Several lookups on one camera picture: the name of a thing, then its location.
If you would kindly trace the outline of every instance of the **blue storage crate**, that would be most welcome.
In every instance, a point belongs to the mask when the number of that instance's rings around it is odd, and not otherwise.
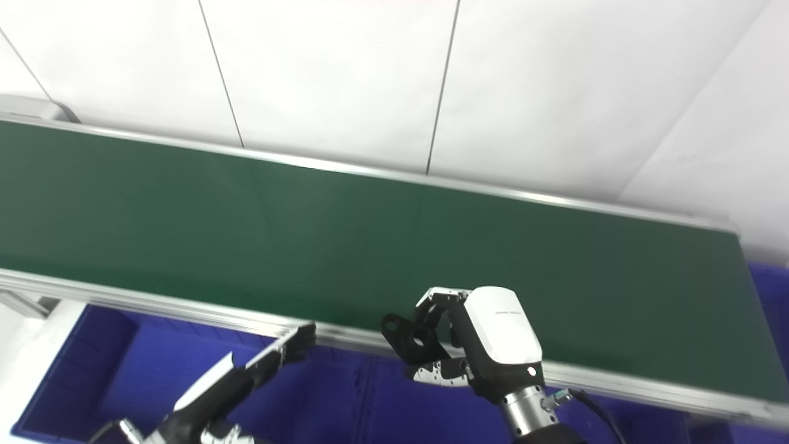
[[[109,420],[129,417],[146,434],[229,351],[236,364],[272,338],[145,314],[88,306],[56,356],[15,435],[84,443]],[[278,444],[347,444],[355,439],[375,359],[317,347],[239,406],[230,421]]]
[[[776,345],[789,368],[789,270],[751,264]],[[13,433],[83,444],[108,420],[149,432],[210,366],[233,351],[244,363],[273,339],[250,333],[87,307]],[[508,443],[496,406],[471,389],[402,377],[396,359],[317,347],[254,392],[230,420],[277,444]],[[596,397],[630,444],[789,444],[789,435],[740,424],[696,423],[687,414]],[[574,402],[559,418],[592,444],[613,444],[607,426]]]

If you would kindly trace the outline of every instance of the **black cable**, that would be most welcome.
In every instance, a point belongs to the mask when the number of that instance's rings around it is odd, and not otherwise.
[[[613,431],[614,435],[616,435],[616,440],[619,441],[619,444],[626,444],[625,437],[622,435],[619,427],[616,426],[616,423],[611,418],[611,415],[608,415],[608,412],[606,412],[605,409],[600,406],[600,404],[597,404],[597,402],[593,400],[592,397],[589,396],[589,394],[584,390],[569,389],[569,391],[575,399],[579,400],[586,407],[589,407],[589,410],[595,412],[596,415],[598,415],[606,424],[608,424],[608,426],[611,428],[611,431]]]
[[[104,436],[108,431],[112,430],[112,427],[117,426],[121,421],[115,420],[110,421],[109,423],[104,424],[93,436],[88,440],[87,444],[93,444],[96,441],[99,441],[99,438]]]

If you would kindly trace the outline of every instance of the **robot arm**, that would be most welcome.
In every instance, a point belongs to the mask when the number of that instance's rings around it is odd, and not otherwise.
[[[444,313],[451,322],[452,345],[462,348],[465,357],[451,358],[439,342],[436,328]],[[554,408],[569,395],[546,395],[542,347],[513,291],[430,288],[417,303],[414,321],[388,314],[381,331],[410,364],[406,377],[441,386],[471,386],[478,396],[499,406],[514,442],[585,442],[556,417]]]

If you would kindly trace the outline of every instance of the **robotic hand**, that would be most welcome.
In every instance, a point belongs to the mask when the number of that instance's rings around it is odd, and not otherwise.
[[[315,323],[311,322],[289,331],[243,367],[234,366],[230,352],[186,390],[173,412],[148,437],[144,438],[131,421],[123,419],[105,425],[88,444],[97,442],[116,426],[130,444],[265,443],[224,419],[254,389],[269,382],[283,365],[304,359],[315,342]]]
[[[462,348],[464,357],[450,357],[439,342],[436,328],[444,312],[451,322],[452,346]],[[471,386],[478,396],[498,405],[513,443],[586,443],[554,412],[573,395],[604,416],[623,442],[608,415],[584,392],[545,393],[542,347],[511,290],[430,288],[417,303],[414,321],[387,314],[381,333],[409,364],[407,378],[439,386]]]

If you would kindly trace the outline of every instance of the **green conveyor belt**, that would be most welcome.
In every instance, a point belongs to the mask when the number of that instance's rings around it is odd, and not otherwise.
[[[364,329],[494,284],[545,359],[789,401],[725,231],[0,122],[0,267]]]

